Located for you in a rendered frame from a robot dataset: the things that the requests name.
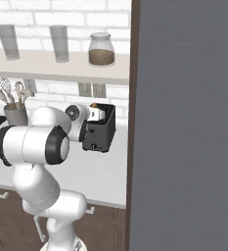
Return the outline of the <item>pale wooden spoon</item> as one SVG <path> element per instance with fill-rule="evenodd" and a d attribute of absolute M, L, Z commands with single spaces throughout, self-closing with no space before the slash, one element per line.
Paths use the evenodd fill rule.
<path fill-rule="evenodd" d="M 23 106 L 23 95 L 22 95 L 23 84 L 20 81 L 17 81 L 15 83 L 15 89 L 19 97 L 19 106 L 22 107 Z"/>
<path fill-rule="evenodd" d="M 11 105 L 9 104 L 4 92 L 0 89 L 0 100 L 4 101 L 9 108 L 11 108 Z"/>

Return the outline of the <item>glass jar with brown contents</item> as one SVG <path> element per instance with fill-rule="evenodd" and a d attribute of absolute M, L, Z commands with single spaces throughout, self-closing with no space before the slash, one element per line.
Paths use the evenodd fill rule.
<path fill-rule="evenodd" d="M 94 32 L 90 35 L 89 64 L 96 67 L 108 67 L 114 64 L 114 47 L 108 32 Z"/>

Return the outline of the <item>slotted metal spoon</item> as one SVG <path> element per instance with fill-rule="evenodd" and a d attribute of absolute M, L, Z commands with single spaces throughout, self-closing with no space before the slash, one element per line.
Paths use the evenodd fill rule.
<path fill-rule="evenodd" d="M 1 77 L 0 78 L 0 85 L 1 85 L 2 89 L 6 92 L 8 98 L 9 98 L 12 109 L 15 110 L 16 109 L 16 104 L 15 104 L 14 97 L 13 97 L 13 95 L 11 93 L 11 83 L 10 83 L 10 81 L 6 77 Z"/>

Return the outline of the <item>brown cabinet door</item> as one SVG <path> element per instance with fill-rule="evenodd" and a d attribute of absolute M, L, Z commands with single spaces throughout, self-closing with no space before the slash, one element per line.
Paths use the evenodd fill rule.
<path fill-rule="evenodd" d="M 125 210 L 94 204 L 88 204 L 87 209 L 94 209 L 94 213 L 74 223 L 87 251 L 125 251 Z"/>
<path fill-rule="evenodd" d="M 40 251 L 40 241 L 33 215 L 23 210 L 22 199 L 16 191 L 0 188 L 0 194 L 9 192 L 7 199 L 0 199 L 0 243 L 3 251 Z"/>

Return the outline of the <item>clear drinking glass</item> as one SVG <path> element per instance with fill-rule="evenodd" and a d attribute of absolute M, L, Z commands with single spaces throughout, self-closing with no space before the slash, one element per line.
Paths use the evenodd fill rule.
<path fill-rule="evenodd" d="M 18 60 L 20 52 L 14 25 L 0 25 L 0 40 L 7 60 Z"/>
<path fill-rule="evenodd" d="M 68 55 L 68 28 L 65 25 L 51 25 L 49 27 L 52 44 L 57 63 L 67 63 Z"/>

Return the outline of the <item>grey utensil pot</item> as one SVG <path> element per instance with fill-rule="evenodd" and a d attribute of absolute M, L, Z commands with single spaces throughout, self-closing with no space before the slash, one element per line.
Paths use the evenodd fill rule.
<path fill-rule="evenodd" d="M 12 109 L 9 105 L 4 107 L 4 114 L 10 126 L 27 126 L 28 116 L 25 107 L 21 107 L 16 102 L 16 109 Z"/>

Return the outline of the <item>pale wooden spatula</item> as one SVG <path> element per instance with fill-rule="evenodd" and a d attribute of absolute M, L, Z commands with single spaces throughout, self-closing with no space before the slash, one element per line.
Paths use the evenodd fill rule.
<path fill-rule="evenodd" d="M 27 97 L 33 97 L 33 96 L 34 96 L 33 91 L 32 91 L 32 90 L 29 90 L 29 89 L 23 89 L 23 90 L 21 91 L 21 94 L 22 94 L 22 96 L 23 96 L 23 101 L 22 101 L 22 103 L 25 102 L 25 100 L 26 100 Z"/>

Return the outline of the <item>beige wall shelf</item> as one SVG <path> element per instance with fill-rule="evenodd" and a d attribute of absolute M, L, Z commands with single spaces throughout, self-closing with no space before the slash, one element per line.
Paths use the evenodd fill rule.
<path fill-rule="evenodd" d="M 128 55 L 116 55 L 113 66 L 98 68 L 89 65 L 84 52 L 71 52 L 67 63 L 57 63 L 51 51 L 23 50 L 11 61 L 0 50 L 0 77 L 128 85 L 129 65 Z"/>

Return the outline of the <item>grey fridge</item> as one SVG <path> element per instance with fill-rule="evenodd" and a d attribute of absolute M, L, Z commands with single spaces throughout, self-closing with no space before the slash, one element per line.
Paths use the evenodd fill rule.
<path fill-rule="evenodd" d="M 130 251 L 228 251 L 228 0 L 141 0 Z"/>

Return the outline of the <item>brown cabinet side panel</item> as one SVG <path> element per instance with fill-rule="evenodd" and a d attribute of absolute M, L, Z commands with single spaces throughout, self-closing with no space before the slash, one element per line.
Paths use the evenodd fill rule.
<path fill-rule="evenodd" d="M 132 178 L 133 178 L 133 154 L 134 154 L 137 65 L 138 65 L 138 47 L 139 47 L 140 2 L 141 0 L 132 0 L 132 3 L 131 3 L 129 115 L 128 115 L 128 147 L 127 147 L 125 249 L 124 251 L 129 251 L 130 224 L 131 224 L 131 198 L 132 198 Z"/>

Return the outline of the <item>black toaster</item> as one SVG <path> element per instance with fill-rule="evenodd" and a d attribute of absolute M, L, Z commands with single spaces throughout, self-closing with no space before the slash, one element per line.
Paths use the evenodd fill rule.
<path fill-rule="evenodd" d="M 115 105 L 97 103 L 99 109 L 105 112 L 105 118 L 99 121 L 87 120 L 86 136 L 82 141 L 82 149 L 106 153 L 109 151 L 115 133 Z"/>

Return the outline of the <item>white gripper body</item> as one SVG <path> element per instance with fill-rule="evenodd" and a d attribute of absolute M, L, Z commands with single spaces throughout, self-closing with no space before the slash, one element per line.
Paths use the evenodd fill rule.
<path fill-rule="evenodd" d="M 92 108 L 91 109 L 91 120 L 92 121 L 99 121 L 105 118 L 105 112 L 99 108 Z"/>

